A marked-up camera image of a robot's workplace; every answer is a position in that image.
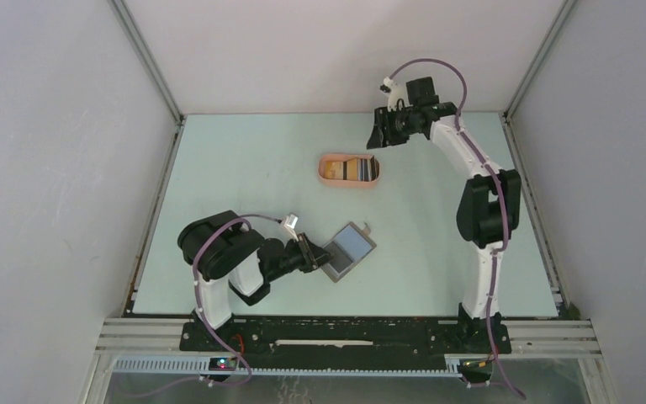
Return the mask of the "grey card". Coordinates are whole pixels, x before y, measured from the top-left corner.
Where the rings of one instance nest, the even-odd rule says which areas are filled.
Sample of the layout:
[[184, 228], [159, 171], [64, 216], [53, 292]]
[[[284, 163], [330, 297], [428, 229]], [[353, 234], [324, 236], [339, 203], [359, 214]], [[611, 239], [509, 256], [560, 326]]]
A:
[[344, 252], [333, 252], [331, 261], [323, 266], [324, 272], [333, 282], [338, 282], [345, 276], [352, 265], [352, 260]]

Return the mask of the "beige leather card holder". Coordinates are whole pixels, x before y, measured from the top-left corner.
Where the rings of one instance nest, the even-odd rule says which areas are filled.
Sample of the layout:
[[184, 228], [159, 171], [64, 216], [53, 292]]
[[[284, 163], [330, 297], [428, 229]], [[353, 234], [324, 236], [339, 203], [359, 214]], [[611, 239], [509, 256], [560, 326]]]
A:
[[345, 276], [377, 247], [377, 244], [370, 237], [370, 233], [371, 228], [367, 223], [364, 223], [363, 227], [360, 227], [353, 222], [349, 222], [323, 246], [323, 248], [331, 253], [345, 253], [352, 260], [352, 265], [349, 267]]

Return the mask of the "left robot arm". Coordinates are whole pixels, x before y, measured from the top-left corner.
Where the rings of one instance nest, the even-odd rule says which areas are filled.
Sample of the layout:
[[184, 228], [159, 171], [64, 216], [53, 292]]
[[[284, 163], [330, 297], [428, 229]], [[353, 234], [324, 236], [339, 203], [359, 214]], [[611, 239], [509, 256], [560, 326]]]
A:
[[233, 315], [230, 295], [254, 306], [271, 283], [300, 271], [321, 269], [333, 254], [296, 231], [299, 217], [238, 215], [232, 210], [194, 221], [180, 232], [177, 246], [192, 267], [199, 338], [212, 350], [229, 346]]

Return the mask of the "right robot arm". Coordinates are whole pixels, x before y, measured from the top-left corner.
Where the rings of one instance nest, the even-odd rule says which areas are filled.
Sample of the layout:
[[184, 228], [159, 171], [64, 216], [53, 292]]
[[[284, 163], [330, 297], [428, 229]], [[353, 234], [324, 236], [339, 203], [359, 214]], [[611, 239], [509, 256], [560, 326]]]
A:
[[504, 169], [483, 151], [464, 125], [460, 109], [440, 101], [431, 77], [405, 86], [386, 77], [380, 90], [387, 104], [373, 112], [367, 149], [403, 145], [411, 136], [422, 134], [466, 179], [456, 224], [460, 236], [475, 246], [478, 261], [461, 302], [470, 320], [457, 326], [455, 338], [460, 348], [476, 352], [490, 339], [481, 321], [491, 322], [500, 311], [496, 296], [500, 262], [520, 220], [520, 175], [515, 169]]

